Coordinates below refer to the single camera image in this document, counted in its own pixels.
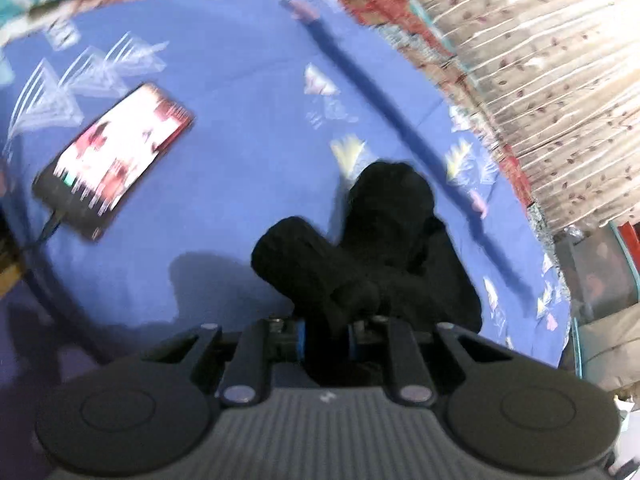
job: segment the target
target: printed pattern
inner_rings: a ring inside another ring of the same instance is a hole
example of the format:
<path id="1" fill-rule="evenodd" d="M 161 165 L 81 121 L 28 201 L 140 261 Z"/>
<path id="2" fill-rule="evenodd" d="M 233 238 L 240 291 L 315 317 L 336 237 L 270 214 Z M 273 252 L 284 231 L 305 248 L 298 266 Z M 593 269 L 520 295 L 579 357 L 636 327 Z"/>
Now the printed pattern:
<path id="1" fill-rule="evenodd" d="M 545 249 L 545 256 L 542 261 L 542 275 L 550 276 L 552 283 L 554 283 L 554 305 L 560 305 L 563 301 L 570 303 L 571 295 L 569 293 L 569 288 L 566 285 L 566 281 L 564 279 L 564 274 L 560 270 L 558 265 L 558 258 L 555 253 L 555 245 L 553 242 L 553 236 L 546 224 L 544 214 L 540 206 L 537 204 L 531 205 L 527 209 L 527 217 L 529 218 L 529 224 L 531 225 L 532 231 L 536 234 L 536 237 L 542 244 L 542 247 Z M 569 334 L 572 329 L 572 318 L 569 317 L 567 320 L 567 325 L 564 328 L 564 345 L 565 347 L 569 342 Z"/>
<path id="2" fill-rule="evenodd" d="M 484 288 L 486 290 L 487 297 L 489 299 L 489 308 L 491 309 L 491 322 L 497 328 L 498 341 L 502 341 L 502 338 L 506 338 L 507 318 L 504 310 L 500 306 L 498 299 L 498 293 L 495 290 L 494 282 L 488 277 L 484 277 Z"/>
<path id="3" fill-rule="evenodd" d="M 103 54 L 89 47 L 58 79 L 46 59 L 31 74 L 16 101 L 9 122 L 8 141 L 18 133 L 46 126 L 78 126 L 82 114 L 74 94 L 89 97 L 122 97 L 129 90 L 122 76 L 164 70 L 156 52 L 167 42 L 149 45 L 130 32 Z"/>
<path id="4" fill-rule="evenodd" d="M 10 85 L 14 82 L 15 74 L 11 68 L 11 63 L 4 55 L 4 50 L 0 48 L 0 88 Z"/>
<path id="5" fill-rule="evenodd" d="M 340 91 L 334 83 L 320 72 L 314 65 L 308 64 L 305 69 L 305 94 L 336 95 Z"/>
<path id="6" fill-rule="evenodd" d="M 542 278 L 545 280 L 545 290 L 538 298 L 537 318 L 546 323 L 546 329 L 554 331 L 558 328 L 558 322 L 554 315 L 556 307 L 566 300 L 562 293 L 562 284 L 558 270 L 554 267 L 551 258 L 545 253 L 542 260 Z"/>
<path id="7" fill-rule="evenodd" d="M 498 166 L 487 150 L 474 140 L 460 137 L 444 158 L 448 181 L 461 187 L 469 196 L 473 209 L 485 218 L 489 195 L 498 177 Z"/>
<path id="8" fill-rule="evenodd" d="M 461 130 L 473 130 L 471 120 L 466 116 L 466 111 L 461 107 L 452 105 L 449 107 L 449 116 L 451 117 L 451 132 L 459 132 Z"/>
<path id="9" fill-rule="evenodd" d="M 46 28 L 44 35 L 53 50 L 65 50 L 80 41 L 80 32 L 70 20 L 56 20 Z"/>
<path id="10" fill-rule="evenodd" d="M 368 150 L 366 142 L 353 134 L 348 134 L 340 140 L 333 140 L 331 142 L 331 150 L 334 152 L 340 168 L 340 174 L 348 184 L 348 187 L 355 184 L 362 171 L 369 164 L 378 160 Z"/>

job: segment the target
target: floral curtain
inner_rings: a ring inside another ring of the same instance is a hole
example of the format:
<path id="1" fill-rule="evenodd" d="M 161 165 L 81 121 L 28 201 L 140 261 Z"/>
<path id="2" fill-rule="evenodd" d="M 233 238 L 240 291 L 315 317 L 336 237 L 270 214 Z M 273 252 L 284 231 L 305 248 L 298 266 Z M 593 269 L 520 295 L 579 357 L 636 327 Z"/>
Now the floral curtain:
<path id="1" fill-rule="evenodd" d="M 640 0 L 419 0 L 554 231 L 640 221 Z"/>

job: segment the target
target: metal bolt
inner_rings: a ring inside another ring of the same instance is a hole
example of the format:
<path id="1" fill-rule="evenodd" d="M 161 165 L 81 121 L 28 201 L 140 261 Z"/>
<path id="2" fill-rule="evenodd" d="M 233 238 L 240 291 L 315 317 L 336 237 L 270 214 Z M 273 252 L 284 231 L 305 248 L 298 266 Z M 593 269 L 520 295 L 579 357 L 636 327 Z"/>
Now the metal bolt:
<path id="1" fill-rule="evenodd" d="M 236 386 L 229 386 L 222 396 L 229 402 L 246 404 L 255 399 L 255 390 L 246 384 L 236 384 Z"/>
<path id="2" fill-rule="evenodd" d="M 433 392 L 430 389 L 418 384 L 409 384 L 400 390 L 400 397 L 409 402 L 427 402 L 432 395 Z"/>

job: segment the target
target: bed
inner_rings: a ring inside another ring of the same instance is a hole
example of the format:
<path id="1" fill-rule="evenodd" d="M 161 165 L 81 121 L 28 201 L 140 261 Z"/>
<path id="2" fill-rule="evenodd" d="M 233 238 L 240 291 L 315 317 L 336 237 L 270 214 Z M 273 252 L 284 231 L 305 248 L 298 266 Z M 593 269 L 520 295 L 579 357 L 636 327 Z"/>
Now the bed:
<path id="1" fill-rule="evenodd" d="M 62 227 L 30 254 L 41 301 L 110 358 L 203 322 L 241 330 L 285 316 L 290 302 L 248 264 L 257 239 L 291 215 L 337 237 L 358 172 L 378 158 L 408 160 L 433 187 L 481 297 L 481 334 L 557 365 L 568 301 L 488 152 L 338 0 L 306 0 L 321 38 L 285 1 L 113 4 L 66 20 L 73 41 L 49 30 L 5 47 L 2 208 L 20 244 L 49 216 L 31 195 L 37 171 L 128 89 L 154 81 L 196 115 L 102 240 Z M 353 146 L 358 156 L 339 164 Z"/>

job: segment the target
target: round black pad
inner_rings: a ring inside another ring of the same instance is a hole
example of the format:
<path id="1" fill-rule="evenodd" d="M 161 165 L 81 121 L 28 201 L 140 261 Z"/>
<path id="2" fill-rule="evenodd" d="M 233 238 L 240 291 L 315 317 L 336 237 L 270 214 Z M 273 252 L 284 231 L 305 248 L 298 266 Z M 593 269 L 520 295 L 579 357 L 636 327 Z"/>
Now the round black pad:
<path id="1" fill-rule="evenodd" d="M 57 390 L 40 407 L 36 433 L 66 468 L 130 476 L 178 460 L 210 420 L 206 397 L 183 369 L 126 360 Z"/>
<path id="2" fill-rule="evenodd" d="M 463 447 L 486 462 L 535 475 L 593 465 L 618 435 L 618 413 L 592 384 L 528 360 L 478 365 L 449 399 Z"/>

